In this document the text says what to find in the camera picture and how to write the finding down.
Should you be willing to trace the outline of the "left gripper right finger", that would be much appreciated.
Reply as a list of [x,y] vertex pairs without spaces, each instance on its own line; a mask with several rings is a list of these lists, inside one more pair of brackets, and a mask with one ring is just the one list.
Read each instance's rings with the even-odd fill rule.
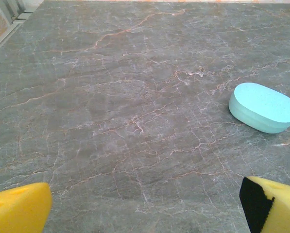
[[290,233],[290,185],[244,177],[239,198],[250,233]]

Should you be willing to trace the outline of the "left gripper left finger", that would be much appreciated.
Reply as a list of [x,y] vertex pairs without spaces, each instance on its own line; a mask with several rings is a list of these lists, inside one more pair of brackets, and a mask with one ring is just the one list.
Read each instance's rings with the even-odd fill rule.
[[42,233],[52,206],[47,183],[0,192],[0,233]]

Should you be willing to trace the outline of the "aluminium side frame rail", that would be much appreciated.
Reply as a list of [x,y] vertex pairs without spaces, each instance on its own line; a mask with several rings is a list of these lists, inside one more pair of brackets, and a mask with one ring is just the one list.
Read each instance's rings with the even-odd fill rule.
[[0,47],[45,0],[0,0]]

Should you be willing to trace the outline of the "mint green earbud charging case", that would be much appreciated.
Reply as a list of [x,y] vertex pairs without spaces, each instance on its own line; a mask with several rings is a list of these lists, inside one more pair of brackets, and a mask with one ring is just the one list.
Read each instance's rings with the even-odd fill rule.
[[229,110],[239,121],[264,133],[280,133],[290,126],[290,98],[257,83],[237,85]]

